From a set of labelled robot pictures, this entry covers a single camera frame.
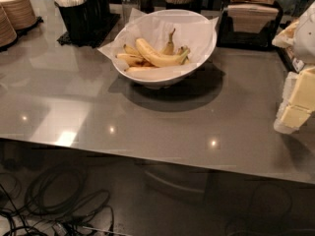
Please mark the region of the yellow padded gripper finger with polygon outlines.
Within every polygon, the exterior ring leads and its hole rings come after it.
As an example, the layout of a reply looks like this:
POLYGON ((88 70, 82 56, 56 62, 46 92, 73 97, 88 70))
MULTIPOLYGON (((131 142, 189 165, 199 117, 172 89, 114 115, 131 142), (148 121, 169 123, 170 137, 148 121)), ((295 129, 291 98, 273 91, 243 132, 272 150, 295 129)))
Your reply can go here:
POLYGON ((293 92, 281 120, 298 129, 315 111, 315 68, 307 67, 297 74, 293 92))

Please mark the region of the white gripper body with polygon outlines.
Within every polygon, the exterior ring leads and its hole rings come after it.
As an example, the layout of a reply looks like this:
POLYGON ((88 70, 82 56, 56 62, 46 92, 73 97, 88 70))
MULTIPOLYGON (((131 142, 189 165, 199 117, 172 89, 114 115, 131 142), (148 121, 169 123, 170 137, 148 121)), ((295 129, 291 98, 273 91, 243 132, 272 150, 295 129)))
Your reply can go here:
POLYGON ((282 134, 292 134, 296 131, 296 128, 287 126, 281 118, 284 115, 285 108, 288 106, 288 100, 293 92, 298 75, 293 72, 289 72, 283 84, 283 102, 280 104, 276 120, 274 122, 274 129, 282 134))

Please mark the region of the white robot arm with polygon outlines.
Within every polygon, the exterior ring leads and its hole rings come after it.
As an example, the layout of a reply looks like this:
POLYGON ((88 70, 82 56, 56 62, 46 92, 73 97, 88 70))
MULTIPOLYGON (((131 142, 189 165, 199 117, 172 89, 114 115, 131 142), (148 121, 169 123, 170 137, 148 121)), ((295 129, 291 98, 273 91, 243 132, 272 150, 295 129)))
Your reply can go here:
POLYGON ((297 131, 315 111, 315 2, 272 41, 280 48, 291 47, 293 57, 303 64, 289 72, 283 86, 274 129, 283 134, 297 131))

